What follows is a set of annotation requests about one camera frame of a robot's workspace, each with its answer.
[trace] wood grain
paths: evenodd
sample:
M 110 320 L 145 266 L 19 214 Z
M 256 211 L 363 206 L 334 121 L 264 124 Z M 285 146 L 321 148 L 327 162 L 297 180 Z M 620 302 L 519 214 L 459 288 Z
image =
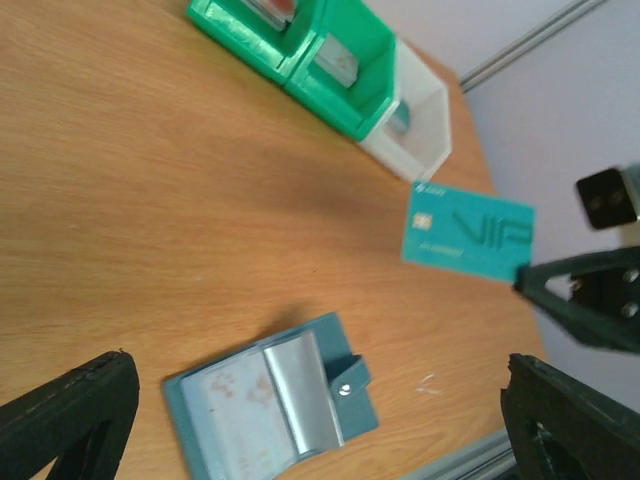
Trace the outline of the wood grain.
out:
M 340 313 L 380 428 L 287 478 L 394 478 L 502 427 L 506 285 L 400 260 L 409 186 L 185 19 L 182 0 L 0 7 L 0 403 L 100 353 L 137 363 L 122 479 L 187 473 L 162 380 Z M 435 180 L 491 192 L 455 77 Z M 428 374 L 439 395 L 416 388 Z

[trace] green plastic container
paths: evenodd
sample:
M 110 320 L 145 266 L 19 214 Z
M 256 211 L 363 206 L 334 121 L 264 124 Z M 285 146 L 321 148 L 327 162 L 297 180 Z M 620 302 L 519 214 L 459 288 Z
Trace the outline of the green plastic container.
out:
M 361 141 L 393 102 L 395 35 L 361 0 L 326 0 L 317 32 L 285 90 L 336 130 Z M 358 77 L 349 88 L 314 61 L 328 34 L 358 58 Z
M 187 15 L 207 35 L 265 77 L 284 85 L 316 38 L 326 0 L 299 0 L 283 32 L 240 0 L 193 0 Z

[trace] white storage bin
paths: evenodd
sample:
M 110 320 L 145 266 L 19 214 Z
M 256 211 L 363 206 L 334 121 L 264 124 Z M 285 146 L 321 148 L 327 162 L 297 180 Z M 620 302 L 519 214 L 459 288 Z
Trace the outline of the white storage bin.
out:
M 400 177 L 429 180 L 452 150 L 448 89 L 400 39 L 395 73 L 394 102 L 360 145 Z M 405 133 L 392 121 L 401 102 L 410 112 Z

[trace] card holder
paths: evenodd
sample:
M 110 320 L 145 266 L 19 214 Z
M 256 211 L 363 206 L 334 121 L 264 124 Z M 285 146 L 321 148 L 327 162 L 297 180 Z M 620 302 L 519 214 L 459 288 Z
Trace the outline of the card holder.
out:
M 274 478 L 378 426 L 335 314 L 178 375 L 165 395 L 193 478 Z

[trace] black bracket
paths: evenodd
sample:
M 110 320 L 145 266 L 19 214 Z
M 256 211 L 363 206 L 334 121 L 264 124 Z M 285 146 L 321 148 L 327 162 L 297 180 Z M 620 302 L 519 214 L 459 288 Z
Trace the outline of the black bracket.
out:
M 546 311 L 577 341 L 640 353 L 640 247 L 589 253 L 520 270 L 515 290 Z M 571 300 L 547 288 L 570 276 Z
M 535 357 L 509 369 L 502 414 L 523 478 L 640 478 L 640 415 Z
M 0 407 L 0 478 L 115 477 L 138 408 L 131 355 L 108 352 Z

